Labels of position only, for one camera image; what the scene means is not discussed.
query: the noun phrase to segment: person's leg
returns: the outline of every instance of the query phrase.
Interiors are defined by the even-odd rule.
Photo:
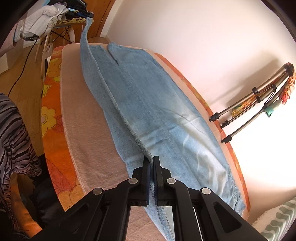
[[[0,93],[0,201],[14,228],[19,229],[11,210],[12,172],[34,177],[40,175],[42,170],[16,105]]]

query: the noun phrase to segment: orange fabric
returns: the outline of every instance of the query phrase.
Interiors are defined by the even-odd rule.
[[[54,49],[44,81],[41,108],[41,129],[49,174],[64,210],[69,209],[83,196],[71,160],[61,115],[59,76],[62,49]]]
[[[19,223],[21,229],[25,231],[25,233],[29,237],[33,237],[35,234],[40,232],[42,228],[36,223],[31,215],[29,214],[28,210],[22,203],[20,198],[20,192],[17,185],[17,174],[13,173],[10,179],[11,184],[11,208],[13,214]]]
[[[188,86],[188,88],[191,90],[191,92],[196,96],[196,98],[200,101],[200,103],[202,104],[202,106],[205,108],[205,110],[208,112],[209,116],[213,115],[213,112],[212,110],[210,109],[210,107],[208,106],[208,104],[205,102],[205,100],[201,97],[201,95],[197,92],[197,90],[192,86],[192,84],[180,73],[180,71],[178,71],[165,57],[163,57],[161,54],[158,54],[158,53],[155,53],[156,56],[158,56],[163,62],[165,62],[165,64],[167,66],[169,66],[171,68],[172,71],[175,72],[176,75],[179,76],[179,78],[181,80],[184,81],[184,83]],[[220,124],[219,122],[216,120],[214,121],[217,129],[219,130],[220,132],[220,135],[221,135],[221,138],[225,138],[226,137],[226,134],[224,132],[224,130],[220,127]],[[237,173],[239,175],[239,178],[240,178],[240,181],[242,183],[242,187],[243,187],[243,190],[244,190],[244,194],[245,194],[245,198],[246,198],[246,204],[247,204],[247,210],[250,211],[250,208],[251,208],[251,205],[250,205],[250,200],[249,200],[249,194],[248,194],[248,190],[247,190],[247,186],[246,186],[246,183],[244,181],[244,176],[242,174],[242,170],[240,168],[240,165],[239,165],[239,161],[232,149],[232,146],[231,144],[228,142],[226,144],[228,150],[229,150],[229,153],[232,157],[232,160],[235,164],[235,167],[236,167],[236,170],[237,170]]]

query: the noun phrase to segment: silver screw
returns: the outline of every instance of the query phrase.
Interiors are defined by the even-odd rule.
[[[94,195],[100,195],[103,192],[103,190],[101,188],[95,188],[93,190],[93,194]]]
[[[168,178],[168,179],[167,179],[167,183],[168,183],[168,184],[175,184],[175,183],[176,183],[176,180],[173,179],[173,178]]]
[[[130,179],[128,180],[128,182],[129,182],[130,184],[136,184],[136,183],[138,182],[138,180],[137,180],[136,178],[130,178]]]
[[[205,195],[209,195],[211,193],[211,190],[209,188],[203,188],[202,193]]]

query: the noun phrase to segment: orange floral fabric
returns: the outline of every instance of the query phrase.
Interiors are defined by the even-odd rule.
[[[77,201],[79,201],[84,196],[84,194],[80,187],[74,165],[71,160],[62,123],[59,94],[59,76],[63,47],[64,46],[54,49],[48,66],[42,94],[43,98],[41,109],[41,123],[43,146],[49,174],[62,206],[64,210],[67,210]],[[205,100],[190,84],[190,82],[166,58],[157,53],[156,55],[186,83],[186,85],[200,101],[208,114],[213,115],[213,112],[211,111]],[[215,125],[220,131],[221,137],[225,138],[226,135],[224,131],[220,128],[220,125],[217,121],[215,121]],[[247,209],[248,211],[250,211],[250,201],[247,187],[238,160],[230,143],[227,143],[226,146],[237,169],[246,197]]]

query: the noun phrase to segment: hand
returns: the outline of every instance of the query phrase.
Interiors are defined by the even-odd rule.
[[[14,42],[25,38],[30,32],[39,37],[46,36],[57,24],[57,21],[62,20],[62,14],[67,11],[66,6],[62,4],[42,7],[26,19],[19,21],[15,30]]]

